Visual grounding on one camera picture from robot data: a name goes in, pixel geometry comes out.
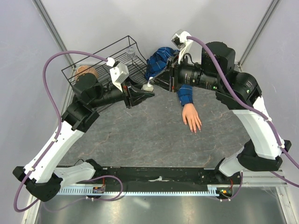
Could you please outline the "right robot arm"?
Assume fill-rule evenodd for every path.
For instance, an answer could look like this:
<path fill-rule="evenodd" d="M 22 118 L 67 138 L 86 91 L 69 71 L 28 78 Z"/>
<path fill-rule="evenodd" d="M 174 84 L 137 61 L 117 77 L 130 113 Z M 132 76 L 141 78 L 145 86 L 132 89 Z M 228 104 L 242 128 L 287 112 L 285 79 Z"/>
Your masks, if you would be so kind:
<path fill-rule="evenodd" d="M 291 142 L 280 137 L 266 110 L 257 80 L 249 73 L 234 70 L 235 51 L 222 42 L 203 44 L 201 63 L 189 64 L 185 54 L 171 56 L 166 67 L 151 84 L 177 92 L 183 85 L 215 92 L 216 99 L 238 117 L 250 139 L 234 155 L 222 159 L 215 171 L 218 183 L 226 183 L 232 175 L 248 169 L 274 173 L 282 165 L 281 154 Z"/>

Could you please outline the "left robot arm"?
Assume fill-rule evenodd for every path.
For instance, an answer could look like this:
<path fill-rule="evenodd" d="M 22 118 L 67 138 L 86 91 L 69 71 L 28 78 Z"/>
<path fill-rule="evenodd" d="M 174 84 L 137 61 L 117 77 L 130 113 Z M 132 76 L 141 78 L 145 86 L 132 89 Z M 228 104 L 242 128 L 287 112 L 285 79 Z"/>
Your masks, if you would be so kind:
<path fill-rule="evenodd" d="M 71 184 L 87 180 L 99 183 L 103 173 L 93 159 L 68 168 L 59 168 L 58 164 L 99 117 L 97 108 L 119 101 L 130 108 L 153 97 L 153 90 L 151 83 L 137 83 L 128 75 L 121 75 L 108 88 L 90 72 L 78 76 L 73 86 L 74 100 L 63 115 L 58 116 L 59 124 L 52 137 L 30 163 L 17 166 L 13 175 L 42 202 L 51 200 L 61 188 Z"/>

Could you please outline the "white nail polish cap brush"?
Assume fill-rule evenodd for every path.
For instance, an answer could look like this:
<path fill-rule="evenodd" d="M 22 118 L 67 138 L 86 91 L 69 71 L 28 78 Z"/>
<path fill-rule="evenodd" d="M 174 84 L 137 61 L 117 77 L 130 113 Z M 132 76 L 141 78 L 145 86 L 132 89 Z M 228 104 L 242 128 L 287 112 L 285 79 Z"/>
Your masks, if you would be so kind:
<path fill-rule="evenodd" d="M 151 81 L 152 79 L 153 79 L 153 77 L 149 78 L 149 80 L 147 82 L 147 86 L 152 87 L 152 81 Z"/>

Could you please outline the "white nail polish bottle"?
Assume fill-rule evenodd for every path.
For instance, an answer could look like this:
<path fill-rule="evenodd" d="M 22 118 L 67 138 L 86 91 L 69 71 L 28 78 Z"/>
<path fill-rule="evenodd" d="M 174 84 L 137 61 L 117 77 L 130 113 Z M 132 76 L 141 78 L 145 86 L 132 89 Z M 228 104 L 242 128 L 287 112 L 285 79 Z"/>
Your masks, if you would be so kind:
<path fill-rule="evenodd" d="M 144 84 L 142 86 L 142 90 L 153 92 L 154 91 L 154 86 L 151 85 L 151 84 Z"/>

